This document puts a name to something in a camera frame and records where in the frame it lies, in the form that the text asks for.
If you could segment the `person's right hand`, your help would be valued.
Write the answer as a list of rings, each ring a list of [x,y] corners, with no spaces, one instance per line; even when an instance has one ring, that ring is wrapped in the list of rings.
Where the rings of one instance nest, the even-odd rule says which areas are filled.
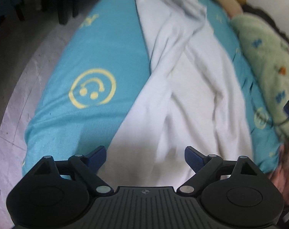
[[[289,138],[279,149],[279,163],[270,176],[271,182],[282,194],[285,204],[289,205]]]

